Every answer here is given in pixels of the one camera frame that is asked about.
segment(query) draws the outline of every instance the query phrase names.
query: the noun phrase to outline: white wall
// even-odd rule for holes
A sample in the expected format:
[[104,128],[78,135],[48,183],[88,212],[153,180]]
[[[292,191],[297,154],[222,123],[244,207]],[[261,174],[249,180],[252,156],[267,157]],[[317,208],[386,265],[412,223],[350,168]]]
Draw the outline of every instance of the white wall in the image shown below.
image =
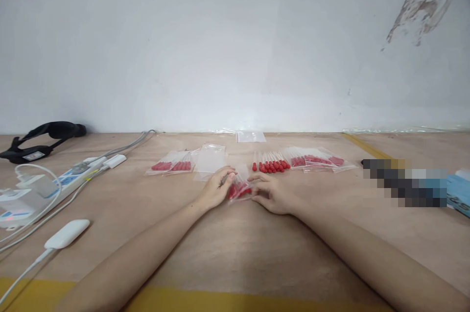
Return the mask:
[[386,42],[403,2],[0,0],[0,133],[469,122],[470,0],[420,47]]

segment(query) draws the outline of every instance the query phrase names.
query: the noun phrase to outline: wooden table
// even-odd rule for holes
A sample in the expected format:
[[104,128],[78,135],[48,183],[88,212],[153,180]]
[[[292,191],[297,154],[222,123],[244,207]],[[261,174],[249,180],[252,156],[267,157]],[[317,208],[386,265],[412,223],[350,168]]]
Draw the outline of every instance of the wooden table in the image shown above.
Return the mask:
[[[56,174],[138,134],[91,134],[73,139],[35,164]],[[35,140],[47,144],[48,139]],[[11,136],[0,136],[6,149]],[[394,157],[432,161],[433,167],[470,168],[466,134],[370,135]],[[398,208],[383,189],[363,178],[358,163],[370,155],[341,134],[266,134],[266,143],[235,143],[233,134],[158,134],[127,153],[128,160],[94,179],[78,198],[21,244],[0,256],[0,291],[5,290],[43,251],[46,240],[67,222],[87,218],[86,233],[45,262],[35,281],[10,306],[42,306],[48,311],[97,264],[140,231],[191,202],[204,183],[194,174],[144,176],[170,150],[196,149],[204,142],[226,145],[230,165],[253,163],[255,150],[284,146],[323,146],[358,165],[333,174],[298,170],[277,173],[297,193],[340,211],[401,249],[470,295],[470,220],[447,208]],[[0,162],[2,187],[16,184],[14,165]],[[0,238],[6,232],[0,232]],[[384,301],[363,283],[307,227],[290,216],[268,213],[257,203],[223,204],[190,230],[130,305],[131,310],[250,311],[270,309],[382,311]]]

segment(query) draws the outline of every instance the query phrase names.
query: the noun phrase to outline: white cable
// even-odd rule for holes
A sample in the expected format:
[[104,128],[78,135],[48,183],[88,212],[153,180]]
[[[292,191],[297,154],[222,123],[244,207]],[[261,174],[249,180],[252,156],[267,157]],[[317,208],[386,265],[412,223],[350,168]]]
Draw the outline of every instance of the white cable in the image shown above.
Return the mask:
[[13,288],[20,282],[20,280],[22,278],[24,278],[24,276],[29,273],[35,266],[37,266],[44,258],[46,258],[52,251],[54,251],[53,248],[49,248],[47,249],[46,251],[44,251],[44,253],[42,255],[40,255],[32,265],[30,265],[28,267],[28,269],[26,269],[24,271],[24,273],[22,275],[20,275],[20,277],[10,286],[10,288],[6,291],[6,293],[3,295],[3,297],[0,299],[0,305],[5,301],[6,297],[8,296],[9,293],[11,293],[11,290],[13,290]]
[[17,175],[21,175],[18,171],[18,168],[21,168],[21,167],[33,167],[33,168],[39,168],[47,173],[49,173],[50,175],[52,175],[52,177],[54,178],[54,180],[57,181],[57,184],[59,186],[59,190],[57,191],[57,194],[55,195],[54,199],[49,203],[49,205],[42,211],[40,212],[38,215],[35,216],[34,219],[32,219],[28,224],[26,224],[25,226],[23,226],[20,230],[17,230],[15,231],[14,233],[12,233],[10,236],[7,236],[5,237],[4,239],[1,239],[0,242],[4,242],[6,240],[8,240],[9,238],[15,236],[16,234],[20,233],[21,231],[23,231],[25,228],[27,228],[29,225],[31,225],[32,223],[34,223],[34,221],[41,217],[44,213],[46,213],[49,208],[57,201],[57,199],[59,198],[60,194],[62,193],[62,184],[60,183],[59,181],[59,178],[51,171],[49,170],[48,168],[45,168],[45,167],[42,167],[40,165],[35,165],[35,164],[20,164],[20,165],[17,165],[15,167],[15,172]]
[[52,214],[50,214],[49,216],[45,217],[38,225],[36,225],[36,227],[31,230],[30,232],[28,232],[26,235],[24,235],[22,238],[8,244],[7,246],[5,247],[2,247],[0,249],[0,253],[6,251],[8,248],[10,247],[13,247],[14,245],[16,245],[17,243],[23,241],[24,239],[26,239],[27,237],[31,236],[34,232],[36,232],[36,230],[38,230],[41,226],[43,226],[45,223],[47,223],[50,219],[52,219],[54,216],[56,216],[57,213],[59,213],[61,210],[63,210],[66,206],[68,206],[69,204],[71,204],[73,202],[74,199],[77,198],[78,194],[82,191],[82,189],[86,186],[87,183],[89,183],[93,178],[95,178],[96,176],[98,176],[99,174],[101,174],[103,171],[107,170],[108,167],[102,167],[98,172],[96,172],[95,174],[92,175],[92,177],[85,181],[84,183],[82,183],[76,190],[75,190],[75,194],[72,196],[72,198],[66,203],[64,204],[62,207],[60,207],[59,209],[57,209],[55,212],[53,212]]

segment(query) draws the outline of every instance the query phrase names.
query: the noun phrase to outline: hand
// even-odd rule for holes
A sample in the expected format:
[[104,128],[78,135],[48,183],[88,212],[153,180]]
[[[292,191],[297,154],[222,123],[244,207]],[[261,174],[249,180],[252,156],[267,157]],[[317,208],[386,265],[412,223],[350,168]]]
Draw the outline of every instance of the hand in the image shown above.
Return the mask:
[[227,191],[235,179],[235,175],[236,171],[232,167],[224,167],[217,170],[207,181],[201,194],[197,197],[197,201],[202,203],[208,210],[217,207],[225,199]]
[[248,181],[261,180],[252,189],[252,200],[258,202],[274,214],[292,214],[295,203],[299,198],[295,196],[279,179],[264,173],[256,173],[248,178]]

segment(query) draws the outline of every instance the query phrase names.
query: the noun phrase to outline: label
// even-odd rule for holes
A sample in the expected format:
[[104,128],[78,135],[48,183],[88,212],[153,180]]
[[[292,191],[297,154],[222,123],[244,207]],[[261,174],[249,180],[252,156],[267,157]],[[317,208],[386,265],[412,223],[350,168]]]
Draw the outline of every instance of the label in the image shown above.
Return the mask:
[[29,155],[26,155],[24,156],[23,158],[25,158],[26,160],[34,160],[34,159],[39,159],[39,158],[42,158],[43,156],[45,156],[44,153],[41,153],[41,152],[34,152],[34,153],[31,153]]

